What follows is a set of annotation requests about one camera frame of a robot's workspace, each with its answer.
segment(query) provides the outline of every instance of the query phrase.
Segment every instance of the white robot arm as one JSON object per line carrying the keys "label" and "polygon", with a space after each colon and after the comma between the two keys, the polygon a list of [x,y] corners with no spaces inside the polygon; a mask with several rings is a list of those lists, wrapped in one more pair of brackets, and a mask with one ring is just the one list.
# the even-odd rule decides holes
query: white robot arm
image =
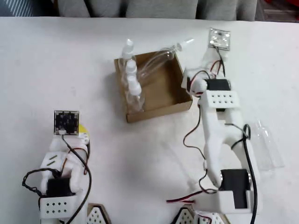
{"label": "white robot arm", "polygon": [[[22,185],[40,196],[41,224],[86,223],[86,200],[91,187],[91,173],[87,166],[89,136],[79,125],[79,112],[55,111],[54,114],[50,151],[40,169],[27,173]],[[26,184],[27,177],[35,172],[42,174],[40,191]]]}
{"label": "white robot arm", "polygon": [[[239,98],[230,82],[225,79],[204,79],[184,74],[185,86],[190,95],[199,97],[205,135],[204,170],[217,190],[194,196],[193,208],[197,211],[222,214],[252,213],[262,208],[260,180],[256,159],[250,143],[248,126],[242,119]],[[224,112],[225,123],[217,113]],[[229,145],[241,162],[241,169],[221,170],[220,152],[223,144]]]}

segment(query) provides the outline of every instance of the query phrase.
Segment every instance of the bracket with holes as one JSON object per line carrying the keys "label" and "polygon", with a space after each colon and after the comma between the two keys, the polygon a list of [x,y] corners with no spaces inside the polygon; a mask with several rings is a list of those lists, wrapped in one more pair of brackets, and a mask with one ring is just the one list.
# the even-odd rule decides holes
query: bracket with holes
{"label": "bracket with holes", "polygon": [[236,91],[205,91],[201,101],[210,108],[236,108],[240,107]]}
{"label": "bracket with holes", "polygon": [[71,217],[75,212],[76,199],[77,196],[41,198],[41,218]]}
{"label": "bracket with holes", "polygon": [[180,211],[178,219],[176,220],[175,224],[192,224],[193,223],[193,216],[187,208],[183,208]]}
{"label": "bracket with holes", "polygon": [[199,213],[195,215],[194,223],[196,224],[227,224],[218,213]]}
{"label": "bracket with holes", "polygon": [[87,224],[108,224],[106,223],[101,210],[98,207],[93,207],[87,217]]}

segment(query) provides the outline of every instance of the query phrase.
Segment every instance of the circuit board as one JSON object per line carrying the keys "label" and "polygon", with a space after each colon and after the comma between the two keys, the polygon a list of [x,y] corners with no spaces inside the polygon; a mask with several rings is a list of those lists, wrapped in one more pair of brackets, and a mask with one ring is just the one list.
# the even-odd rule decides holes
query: circuit board
{"label": "circuit board", "polygon": [[78,135],[79,111],[54,111],[54,134]]}

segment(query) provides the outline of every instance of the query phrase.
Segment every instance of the wire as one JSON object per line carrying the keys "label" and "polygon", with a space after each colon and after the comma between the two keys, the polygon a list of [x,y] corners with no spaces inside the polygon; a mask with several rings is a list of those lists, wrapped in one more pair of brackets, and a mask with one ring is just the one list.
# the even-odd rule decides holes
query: wire
{"label": "wire", "polygon": [[194,195],[199,195],[201,194],[203,191],[200,190],[200,191],[196,191],[192,194],[189,194],[189,195],[186,195],[184,197],[180,197],[180,198],[177,198],[177,199],[171,199],[171,200],[166,200],[167,203],[174,203],[174,202],[181,202],[181,201],[184,201],[184,200],[187,200],[188,198],[194,196]]}
{"label": "wire", "polygon": [[198,148],[198,147],[196,147],[196,146],[189,146],[189,145],[187,145],[187,144],[185,143],[186,138],[187,138],[191,133],[193,133],[193,132],[199,127],[199,125],[200,125],[200,117],[201,117],[200,105],[198,105],[198,108],[199,108],[199,119],[198,119],[198,122],[197,122],[196,126],[195,126],[190,132],[188,132],[188,133],[185,135],[185,137],[184,137],[184,139],[183,139],[183,144],[184,144],[184,146],[186,146],[187,148],[195,148],[195,149],[198,149],[199,152],[200,152],[200,154],[202,155],[202,158],[204,158],[204,160],[206,160],[206,158],[205,158],[205,156],[204,156],[204,154],[202,153],[202,151],[201,151],[200,148]]}
{"label": "wire", "polygon": [[[83,148],[73,148],[74,150],[83,150],[85,153],[86,153],[86,163],[88,163],[88,158],[89,158],[89,154],[86,152],[86,150],[85,149],[83,149]],[[61,168],[61,174],[63,173],[63,171],[64,171],[64,167],[65,167],[65,163],[66,163],[66,161],[67,161],[67,158],[65,158],[65,160],[64,160],[64,162],[63,162],[63,164],[62,164],[62,168]],[[87,170],[86,170],[86,168],[84,169],[84,175],[86,175],[87,174]]]}
{"label": "wire", "polygon": [[79,207],[77,208],[77,210],[74,212],[74,214],[72,215],[72,217],[69,219],[69,221],[66,223],[66,224],[70,224],[73,219],[77,216],[77,214],[80,212],[80,210],[82,209],[83,205],[85,204],[85,202],[87,201],[87,198],[88,198],[88,195],[90,193],[90,189],[91,189],[91,186],[92,186],[92,174],[90,172],[90,169],[87,165],[87,163],[82,159],[82,157],[67,143],[67,141],[64,139],[64,135],[61,135],[61,138],[62,140],[66,143],[67,147],[70,149],[70,151],[72,153],[75,154],[75,156],[77,156],[77,158],[81,161],[81,163],[83,163],[83,165],[85,166],[87,172],[88,172],[88,175],[89,175],[89,184],[88,184],[88,190],[87,190],[87,193],[82,201],[82,203],[79,205]]}
{"label": "wire", "polygon": [[217,193],[218,190],[216,190],[216,189],[204,189],[204,188],[202,187],[202,185],[201,185],[201,181],[202,181],[203,179],[205,179],[206,175],[207,175],[207,169],[206,169],[206,174],[205,174],[202,178],[200,178],[199,181],[198,181],[200,189],[202,190],[202,192],[204,192],[204,193],[206,193],[206,194],[209,194],[209,195],[212,195],[212,194]]}
{"label": "wire", "polygon": [[250,160],[248,148],[247,148],[247,139],[250,139],[250,137],[251,137],[250,126],[248,124],[245,124],[243,130],[245,132],[248,130],[248,136],[246,136],[243,133],[242,141],[243,141],[243,147],[245,150],[246,159],[247,159],[247,163],[248,163],[248,167],[249,167],[249,171],[250,171],[251,179],[252,179],[252,185],[253,185],[254,202],[253,202],[253,210],[252,210],[252,217],[251,217],[250,224],[254,224],[255,219],[256,219],[256,211],[257,211],[257,185],[256,185],[256,177],[254,176],[254,171],[252,168],[252,164],[251,164],[251,160]]}
{"label": "wire", "polygon": [[188,204],[193,204],[195,203],[195,200],[184,200],[184,201],[180,201],[181,203],[188,203]]}
{"label": "wire", "polygon": [[203,215],[200,215],[200,214],[198,214],[200,217],[202,217],[203,219],[209,219],[210,221],[209,221],[209,224],[212,224],[212,219],[210,218],[210,217],[207,217],[207,216],[203,216]]}
{"label": "wire", "polygon": [[212,67],[211,67],[211,69],[210,69],[210,72],[212,72],[213,71],[213,68],[214,68],[214,66],[216,65],[216,63],[218,63],[218,62],[220,62],[220,65],[218,66],[218,70],[217,70],[217,74],[219,74],[219,70],[220,70],[220,67],[221,67],[221,61],[220,60],[218,60],[218,61],[215,61],[214,63],[213,63],[213,65],[212,65]]}
{"label": "wire", "polygon": [[42,172],[42,171],[51,171],[52,175],[55,179],[57,179],[61,176],[61,172],[59,172],[57,169],[51,169],[51,168],[34,169],[34,170],[29,171],[28,173],[26,173],[26,175],[24,176],[23,181],[22,181],[22,186],[26,187],[28,190],[30,190],[34,193],[37,193],[40,197],[45,197],[45,195],[43,195],[41,193],[41,191],[37,189],[37,187],[30,187],[26,184],[26,180],[27,180],[27,178],[29,177],[30,174],[37,173],[37,172]]}
{"label": "wire", "polygon": [[195,73],[195,75],[193,76],[193,78],[192,78],[192,80],[191,80],[191,83],[192,83],[192,81],[195,79],[195,77],[196,77],[199,73],[201,73],[201,72],[206,73],[206,75],[209,77],[209,79],[211,79],[209,73],[207,73],[206,70],[200,70],[200,71],[198,71],[198,72]]}
{"label": "wire", "polygon": [[223,75],[224,75],[224,77],[225,77],[225,67],[224,67],[224,62],[223,62],[222,56],[221,56],[221,54],[220,54],[220,52],[219,52],[219,48],[218,48],[218,47],[215,47],[215,49],[216,49],[216,51],[217,51],[217,53],[218,53],[218,55],[219,55],[219,57],[220,57],[220,63],[222,64]]}
{"label": "wire", "polygon": [[224,125],[234,126],[234,127],[238,128],[243,134],[245,134],[246,138],[248,138],[248,135],[246,134],[246,132],[243,129],[241,129],[239,126],[237,126],[237,125],[235,125],[233,123],[225,123]]}

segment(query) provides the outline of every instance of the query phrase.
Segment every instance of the yellow part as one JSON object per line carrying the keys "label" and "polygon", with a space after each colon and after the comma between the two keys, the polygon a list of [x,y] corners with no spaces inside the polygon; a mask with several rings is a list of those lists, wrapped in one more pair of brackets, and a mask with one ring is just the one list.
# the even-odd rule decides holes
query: yellow part
{"label": "yellow part", "polygon": [[89,136],[88,130],[82,124],[79,124],[79,133],[87,133]]}

